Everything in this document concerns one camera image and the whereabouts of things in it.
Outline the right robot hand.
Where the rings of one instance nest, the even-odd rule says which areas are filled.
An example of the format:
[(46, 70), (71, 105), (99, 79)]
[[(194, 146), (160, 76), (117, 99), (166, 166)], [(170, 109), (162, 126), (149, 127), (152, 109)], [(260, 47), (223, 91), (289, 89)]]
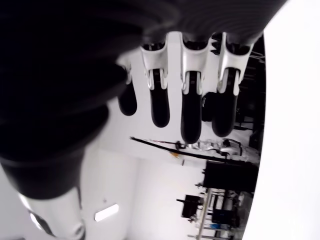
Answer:
[(125, 55), (140, 48), (157, 127), (170, 119), (168, 38), (181, 33), (180, 132), (201, 133), (202, 82), (213, 40), (228, 135), (252, 48), (283, 0), (3, 0), (0, 3), (0, 165), (34, 224), (58, 240), (83, 240), (80, 176), (86, 146), (118, 98), (136, 101)]

